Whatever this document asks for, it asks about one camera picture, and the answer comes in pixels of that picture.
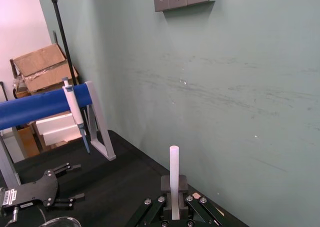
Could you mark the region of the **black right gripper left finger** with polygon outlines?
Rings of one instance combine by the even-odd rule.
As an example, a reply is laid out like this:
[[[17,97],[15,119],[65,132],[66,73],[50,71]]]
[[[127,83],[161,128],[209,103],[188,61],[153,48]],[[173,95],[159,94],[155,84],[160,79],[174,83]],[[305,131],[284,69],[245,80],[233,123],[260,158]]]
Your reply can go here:
[[[156,199],[147,197],[127,222],[128,227],[168,227],[171,214],[170,176],[160,179],[161,194]]]

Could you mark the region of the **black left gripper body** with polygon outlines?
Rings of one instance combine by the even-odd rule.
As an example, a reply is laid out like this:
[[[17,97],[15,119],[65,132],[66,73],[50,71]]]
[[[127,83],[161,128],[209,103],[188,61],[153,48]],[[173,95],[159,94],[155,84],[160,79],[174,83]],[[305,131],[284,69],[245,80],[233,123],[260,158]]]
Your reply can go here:
[[[25,209],[41,203],[50,207],[56,198],[59,183],[54,170],[46,170],[42,178],[12,188],[0,189],[2,209]]]

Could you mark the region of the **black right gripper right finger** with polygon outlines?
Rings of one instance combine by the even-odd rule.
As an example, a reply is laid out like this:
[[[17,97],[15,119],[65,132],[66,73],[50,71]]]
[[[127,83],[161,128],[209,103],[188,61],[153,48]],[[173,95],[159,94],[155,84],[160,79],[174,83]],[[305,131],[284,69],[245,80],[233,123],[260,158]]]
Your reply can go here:
[[[201,195],[195,198],[189,193],[187,177],[179,176],[179,193],[182,193],[182,204],[179,207],[187,216],[188,227],[226,227],[227,221],[209,199]]]

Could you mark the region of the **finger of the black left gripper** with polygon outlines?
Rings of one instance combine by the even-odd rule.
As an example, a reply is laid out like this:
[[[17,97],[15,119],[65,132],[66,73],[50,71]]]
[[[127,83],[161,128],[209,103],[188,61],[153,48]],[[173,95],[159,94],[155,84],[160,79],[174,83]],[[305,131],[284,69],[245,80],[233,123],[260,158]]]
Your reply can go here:
[[[72,172],[72,171],[78,171],[81,169],[81,165],[80,164],[76,164],[76,165],[70,165],[68,162],[65,164],[62,164],[54,169],[52,169],[52,172],[55,175],[65,175],[68,172]]]
[[[80,193],[72,197],[67,198],[55,198],[47,202],[48,208],[72,208],[76,202],[83,201],[85,194]]]

